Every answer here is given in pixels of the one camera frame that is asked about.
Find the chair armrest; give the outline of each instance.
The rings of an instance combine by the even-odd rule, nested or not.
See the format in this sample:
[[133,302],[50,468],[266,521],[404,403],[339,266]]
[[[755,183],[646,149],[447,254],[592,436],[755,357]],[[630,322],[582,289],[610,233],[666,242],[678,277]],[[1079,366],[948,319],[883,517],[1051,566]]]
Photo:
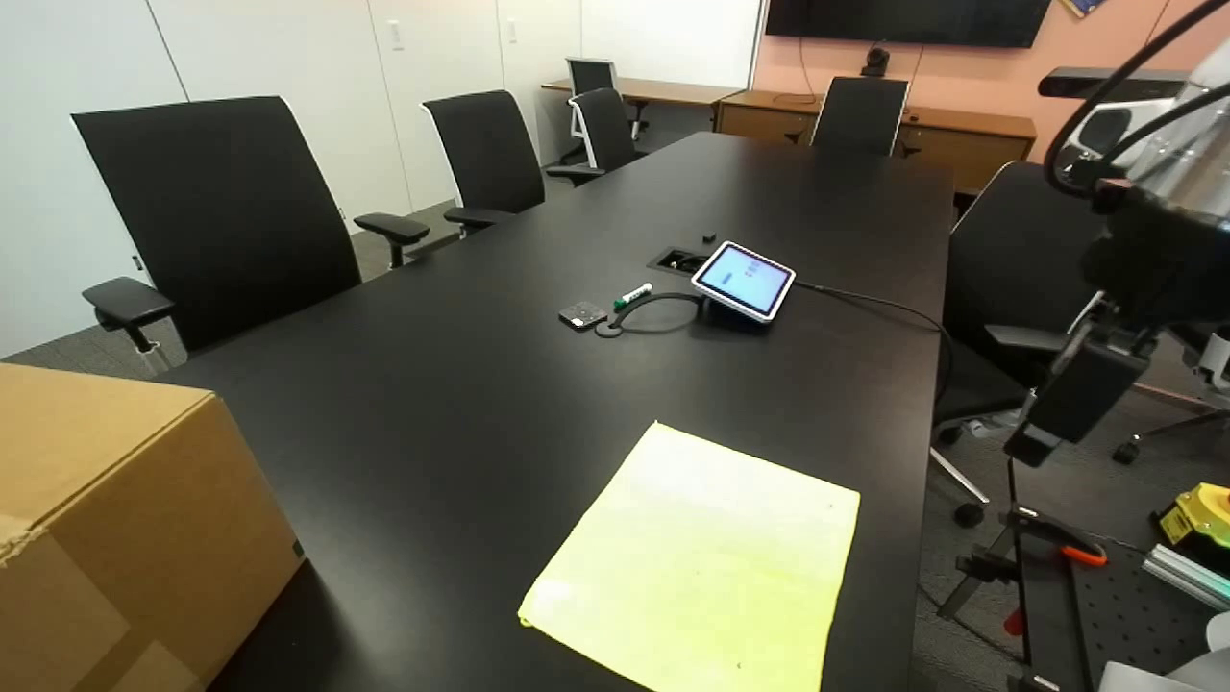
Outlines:
[[592,178],[605,178],[605,167],[592,167],[592,165],[547,165],[547,178],[592,179]]
[[92,312],[101,313],[101,327],[109,329],[117,327],[133,329],[175,312],[168,294],[132,277],[92,283],[79,294],[92,302]]
[[1070,344],[1070,333],[1062,329],[1039,329],[1039,327],[1020,327],[1020,322],[989,322],[989,333],[1003,351],[1040,351],[1040,354],[1062,354]]
[[384,215],[384,212],[371,212],[371,215],[357,215],[355,217],[361,230],[371,230],[371,233],[384,233],[388,242],[395,244],[414,244],[430,233],[425,224],[414,224],[411,215]]
[[496,212],[496,208],[450,208],[447,212],[450,224],[464,224],[464,226],[496,226],[514,217],[514,212]]

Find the chair backrest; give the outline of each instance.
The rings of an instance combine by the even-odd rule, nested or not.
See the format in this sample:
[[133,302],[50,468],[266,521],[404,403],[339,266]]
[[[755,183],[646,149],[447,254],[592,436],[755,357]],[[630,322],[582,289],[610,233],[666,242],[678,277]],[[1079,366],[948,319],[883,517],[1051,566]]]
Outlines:
[[72,119],[190,351],[357,283],[345,224],[286,99]]
[[630,119],[628,119],[619,92],[610,92],[610,88],[576,92],[574,111],[582,121],[589,165],[619,167],[619,165],[642,156],[639,146],[630,143]]
[[835,78],[814,121],[814,149],[889,156],[896,149],[907,81]]
[[614,88],[614,60],[570,58],[574,92]]
[[945,327],[1001,361],[990,322],[1065,329],[1093,298],[1079,261],[1102,233],[1086,201],[1051,187],[1040,165],[1013,162],[961,215],[948,242]]
[[464,208],[528,212],[547,201],[534,143],[511,92],[425,99],[425,111]]

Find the conference table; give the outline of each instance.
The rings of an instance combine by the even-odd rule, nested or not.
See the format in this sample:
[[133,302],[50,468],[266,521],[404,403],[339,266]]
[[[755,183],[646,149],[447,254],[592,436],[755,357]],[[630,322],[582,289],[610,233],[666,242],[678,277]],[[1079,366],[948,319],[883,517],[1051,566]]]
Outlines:
[[939,333],[799,289],[770,333],[556,312],[688,289],[657,256],[737,236],[939,313],[948,224],[919,162],[691,134],[197,354],[172,380],[232,403],[310,561],[218,688],[628,688],[514,606],[652,417],[862,490],[825,688],[911,688]]

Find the meeting room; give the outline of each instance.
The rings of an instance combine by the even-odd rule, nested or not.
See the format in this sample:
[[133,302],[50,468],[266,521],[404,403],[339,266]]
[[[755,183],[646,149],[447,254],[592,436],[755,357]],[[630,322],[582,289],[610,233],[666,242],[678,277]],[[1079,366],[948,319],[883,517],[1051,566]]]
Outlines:
[[8,0],[0,692],[1227,692],[1230,0]]

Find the floor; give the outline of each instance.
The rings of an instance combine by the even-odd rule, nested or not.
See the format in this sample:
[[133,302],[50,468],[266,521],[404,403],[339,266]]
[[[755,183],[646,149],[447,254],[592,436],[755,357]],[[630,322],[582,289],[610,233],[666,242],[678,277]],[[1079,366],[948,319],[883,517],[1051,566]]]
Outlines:
[[[424,224],[434,226],[430,242],[439,249],[450,249],[456,230],[441,217],[441,208],[419,212]],[[388,274],[388,249],[371,233],[355,233],[355,249],[361,261],[361,277]],[[147,377],[147,366],[128,351],[124,339],[105,329],[79,329],[58,343],[47,343],[40,351],[17,354],[10,361],[27,366],[50,366],[50,370],[79,370],[79,371],[119,371],[119,377]],[[1166,344],[1152,357],[1148,380],[1177,384],[1189,392],[1202,392],[1199,380],[1180,366],[1177,351]],[[1184,440],[1148,448],[1138,466],[1124,468],[1106,452],[1116,440],[1124,440],[1131,429],[1157,427],[1168,417],[1184,417],[1189,411],[1177,403],[1159,403],[1152,397],[1124,397],[1124,403],[1094,427],[1094,433],[1077,445],[1053,452],[1051,466],[1040,466],[1030,480],[1053,485],[1056,509],[1065,504],[1085,504],[1086,495],[1072,480],[1072,471],[1099,468],[1116,485],[1134,485],[1142,471],[1157,468],[1148,466],[1152,452],[1190,452]],[[1220,448],[1227,433],[1189,433],[1199,436],[1202,452]],[[1003,480],[1003,452],[1001,452],[1003,429],[975,427],[961,433],[961,440],[948,448],[948,458],[975,480],[985,490],[1003,507],[1007,480]],[[940,477],[930,471],[926,490],[926,529],[921,529],[921,570],[919,570],[919,612],[913,612],[913,667],[919,688],[934,692],[1003,692],[1007,677],[1020,671],[1021,644],[1020,636],[1003,635],[1003,620],[1013,612],[1013,588],[1012,582],[989,582],[980,588],[967,606],[961,612],[961,623],[939,620],[934,599],[940,599],[956,582],[956,558],[974,547],[989,547],[995,536],[995,521],[985,521],[975,529],[952,525],[952,507],[963,495]]]

